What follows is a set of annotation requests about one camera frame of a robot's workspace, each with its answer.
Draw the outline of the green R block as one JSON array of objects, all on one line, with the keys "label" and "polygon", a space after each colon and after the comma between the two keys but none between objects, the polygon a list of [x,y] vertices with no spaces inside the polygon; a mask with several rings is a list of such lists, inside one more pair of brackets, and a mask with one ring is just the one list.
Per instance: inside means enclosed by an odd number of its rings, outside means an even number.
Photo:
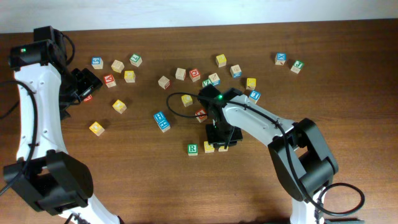
[{"label": "green R block", "polygon": [[197,144],[189,144],[187,146],[187,154],[189,156],[197,156],[198,155],[198,145]]}]

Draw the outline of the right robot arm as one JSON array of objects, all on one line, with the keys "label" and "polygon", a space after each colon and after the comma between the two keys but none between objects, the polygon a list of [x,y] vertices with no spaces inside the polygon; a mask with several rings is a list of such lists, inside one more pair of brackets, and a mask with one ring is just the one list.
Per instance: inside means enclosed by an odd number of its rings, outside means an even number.
[{"label": "right robot arm", "polygon": [[221,93],[208,85],[198,100],[213,118],[206,126],[210,145],[234,146],[245,131],[268,148],[277,178],[292,197],[291,223],[325,222],[323,202],[338,163],[312,120],[278,117],[235,88]]}]

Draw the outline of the yellow s block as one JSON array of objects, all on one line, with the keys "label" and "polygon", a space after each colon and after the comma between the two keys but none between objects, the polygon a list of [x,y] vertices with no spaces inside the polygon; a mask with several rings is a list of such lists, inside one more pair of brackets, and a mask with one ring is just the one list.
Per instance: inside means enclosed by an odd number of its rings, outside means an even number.
[{"label": "yellow s block", "polygon": [[203,144],[204,144],[205,153],[211,153],[215,151],[214,146],[210,144],[208,141],[205,141]]},{"label": "yellow s block", "polygon": [[218,151],[219,151],[219,152],[227,152],[227,151],[228,151],[228,147],[220,146],[220,147],[218,148]]}]

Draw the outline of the yellow S block front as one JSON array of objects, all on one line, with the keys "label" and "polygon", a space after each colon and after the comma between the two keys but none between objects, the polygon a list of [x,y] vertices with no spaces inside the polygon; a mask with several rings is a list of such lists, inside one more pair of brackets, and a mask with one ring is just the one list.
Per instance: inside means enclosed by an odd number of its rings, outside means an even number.
[{"label": "yellow S block front", "polygon": [[211,153],[215,151],[214,146],[210,144],[208,141],[205,141],[203,144],[204,144],[205,153]]}]

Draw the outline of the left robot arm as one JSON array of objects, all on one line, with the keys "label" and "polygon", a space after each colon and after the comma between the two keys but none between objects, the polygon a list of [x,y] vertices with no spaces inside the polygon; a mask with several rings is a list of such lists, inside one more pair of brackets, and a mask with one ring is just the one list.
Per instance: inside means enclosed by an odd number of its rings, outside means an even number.
[{"label": "left robot arm", "polygon": [[94,194],[89,168],[68,154],[61,122],[102,81],[88,69],[69,70],[71,39],[53,27],[34,30],[31,44],[13,47],[9,65],[18,86],[21,138],[16,162],[3,168],[6,188],[36,212],[69,223],[121,223]]}]

